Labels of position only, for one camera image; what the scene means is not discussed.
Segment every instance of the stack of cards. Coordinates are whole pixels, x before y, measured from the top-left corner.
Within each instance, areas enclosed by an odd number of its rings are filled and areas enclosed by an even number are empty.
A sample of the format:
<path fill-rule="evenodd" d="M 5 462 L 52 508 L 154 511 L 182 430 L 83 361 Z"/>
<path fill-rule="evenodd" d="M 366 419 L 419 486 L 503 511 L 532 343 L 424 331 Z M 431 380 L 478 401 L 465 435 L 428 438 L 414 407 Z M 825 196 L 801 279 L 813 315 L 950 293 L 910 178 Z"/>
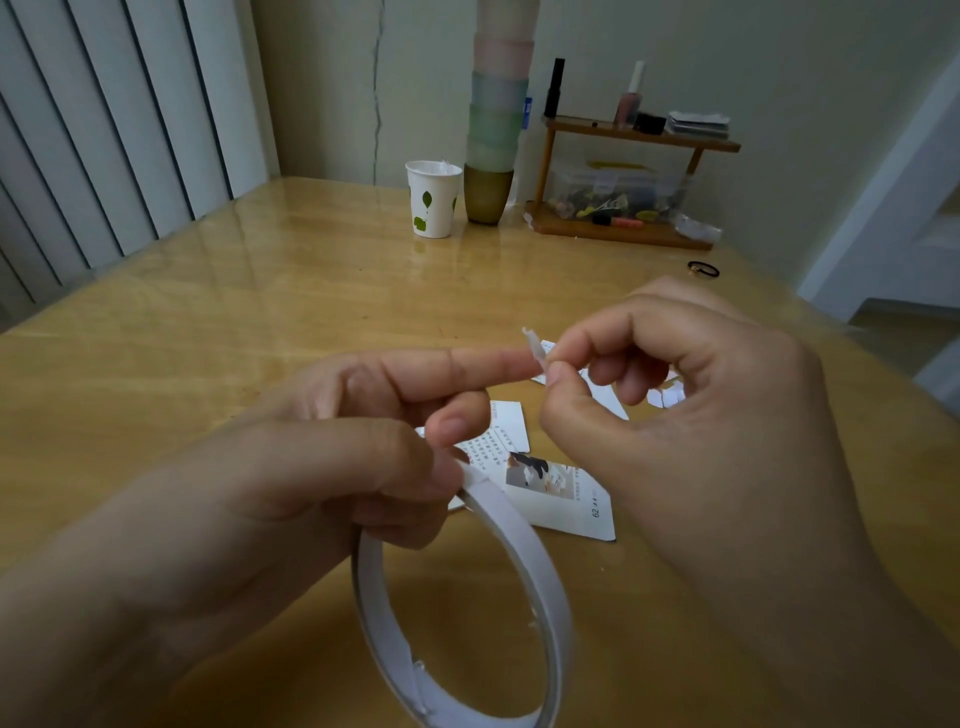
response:
<path fill-rule="evenodd" d="M 613 541 L 616 534 L 610 494 L 603 486 L 579 468 L 524 454 L 529 452 L 530 443 L 518 401 L 494 400 L 490 410 L 490 428 L 458 445 L 469 455 L 470 464 L 500 484 L 516 510 L 532 525 Z M 422 436 L 423 428 L 417 432 Z M 463 505 L 455 497 L 448 507 L 454 510 Z"/>

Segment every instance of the plastic storage box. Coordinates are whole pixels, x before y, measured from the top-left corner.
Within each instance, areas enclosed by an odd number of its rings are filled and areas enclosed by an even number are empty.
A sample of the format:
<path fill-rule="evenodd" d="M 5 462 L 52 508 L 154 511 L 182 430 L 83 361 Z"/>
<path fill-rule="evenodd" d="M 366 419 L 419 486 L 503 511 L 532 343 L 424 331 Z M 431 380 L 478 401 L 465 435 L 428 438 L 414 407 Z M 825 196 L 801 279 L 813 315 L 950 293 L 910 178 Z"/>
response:
<path fill-rule="evenodd" d="M 688 175 L 663 175 L 633 166 L 555 161 L 546 200 L 558 217 L 589 220 L 593 213 L 666 222 L 690 187 Z"/>

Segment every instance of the nail polish bottle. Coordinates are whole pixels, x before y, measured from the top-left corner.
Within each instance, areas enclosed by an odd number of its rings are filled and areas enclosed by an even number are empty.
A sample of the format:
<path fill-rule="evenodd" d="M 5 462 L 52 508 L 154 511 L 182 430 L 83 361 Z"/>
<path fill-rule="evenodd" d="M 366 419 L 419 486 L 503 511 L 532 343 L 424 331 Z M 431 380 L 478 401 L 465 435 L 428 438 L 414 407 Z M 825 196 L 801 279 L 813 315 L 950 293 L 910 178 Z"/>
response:
<path fill-rule="evenodd" d="M 637 61 L 634 66 L 634 76 L 627 86 L 627 91 L 620 97 L 620 103 L 616 107 L 616 116 L 613 118 L 615 127 L 626 127 L 631 129 L 636 121 L 636 115 L 640 111 L 640 85 L 643 83 L 643 72 L 647 64 L 644 61 Z"/>

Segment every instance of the pink cup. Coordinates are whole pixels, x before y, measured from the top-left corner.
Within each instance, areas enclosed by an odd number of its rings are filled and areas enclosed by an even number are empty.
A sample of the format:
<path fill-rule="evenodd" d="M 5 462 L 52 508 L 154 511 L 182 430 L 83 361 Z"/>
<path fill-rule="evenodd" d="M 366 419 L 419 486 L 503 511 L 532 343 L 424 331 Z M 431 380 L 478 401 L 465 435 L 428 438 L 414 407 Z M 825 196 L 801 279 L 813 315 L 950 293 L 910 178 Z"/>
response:
<path fill-rule="evenodd" d="M 473 71 L 509 81 L 530 77 L 533 40 L 504 40 L 476 34 L 473 37 Z"/>

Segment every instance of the white tape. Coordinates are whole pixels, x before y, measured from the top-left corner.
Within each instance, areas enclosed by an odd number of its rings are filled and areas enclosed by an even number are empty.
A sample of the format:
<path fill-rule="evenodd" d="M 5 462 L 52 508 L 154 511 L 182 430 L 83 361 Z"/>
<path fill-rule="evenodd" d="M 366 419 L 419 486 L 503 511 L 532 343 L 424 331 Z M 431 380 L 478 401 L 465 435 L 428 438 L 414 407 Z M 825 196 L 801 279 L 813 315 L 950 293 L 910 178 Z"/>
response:
<path fill-rule="evenodd" d="M 537 533 L 500 487 L 481 471 L 468 465 L 463 468 L 460 497 L 506 547 L 537 617 L 547 666 L 543 706 L 528 716 L 485 716 L 441 688 L 423 663 L 415 663 L 390 607 L 383 545 L 366 533 L 353 553 L 353 591 L 364 636 L 394 694 L 425 728 L 550 728 L 560 710 L 573 653 L 573 621 L 564 585 Z"/>

